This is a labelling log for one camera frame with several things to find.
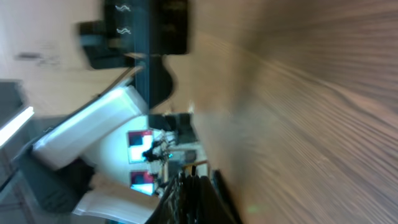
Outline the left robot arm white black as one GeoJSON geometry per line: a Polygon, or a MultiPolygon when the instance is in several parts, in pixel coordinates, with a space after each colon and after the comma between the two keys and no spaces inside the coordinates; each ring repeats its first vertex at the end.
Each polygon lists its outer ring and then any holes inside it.
{"type": "Polygon", "coordinates": [[[28,142],[16,158],[40,207],[145,223],[159,199],[96,173],[81,155],[128,121],[147,115],[174,93],[165,66],[188,53],[190,2],[105,1],[103,18],[77,25],[80,45],[94,69],[123,68],[98,96],[28,142]]]}

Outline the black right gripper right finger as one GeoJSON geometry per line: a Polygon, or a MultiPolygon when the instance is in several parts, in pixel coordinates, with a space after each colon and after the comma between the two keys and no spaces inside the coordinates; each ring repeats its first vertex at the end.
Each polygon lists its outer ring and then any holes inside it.
{"type": "Polygon", "coordinates": [[[199,224],[242,224],[220,170],[212,178],[201,176],[199,184],[199,224]]]}

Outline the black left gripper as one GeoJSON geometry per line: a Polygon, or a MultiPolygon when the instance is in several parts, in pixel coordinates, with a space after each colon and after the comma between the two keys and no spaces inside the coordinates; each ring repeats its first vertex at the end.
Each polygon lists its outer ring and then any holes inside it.
{"type": "MultiPolygon", "coordinates": [[[[152,54],[184,55],[188,52],[188,0],[154,0],[150,2],[152,54]]],[[[100,18],[79,22],[80,47],[93,69],[133,67],[146,54],[136,50],[138,24],[146,15],[142,0],[102,0],[100,18]]]]}

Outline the blue Samsung Galaxy smartphone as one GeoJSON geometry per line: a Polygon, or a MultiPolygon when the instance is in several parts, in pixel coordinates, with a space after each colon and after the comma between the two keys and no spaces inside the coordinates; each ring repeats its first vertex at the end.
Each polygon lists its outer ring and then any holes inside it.
{"type": "Polygon", "coordinates": [[[136,60],[144,69],[135,77],[135,88],[150,110],[166,101],[174,90],[174,81],[160,51],[160,31],[155,11],[157,3],[134,1],[134,51],[144,54],[144,58],[136,60]]]}

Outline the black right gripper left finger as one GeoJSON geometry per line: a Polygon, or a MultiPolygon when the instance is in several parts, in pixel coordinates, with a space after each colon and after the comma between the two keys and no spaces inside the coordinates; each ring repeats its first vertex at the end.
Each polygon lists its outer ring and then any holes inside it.
{"type": "Polygon", "coordinates": [[[198,193],[198,177],[183,174],[175,176],[145,224],[196,223],[198,193]]]}

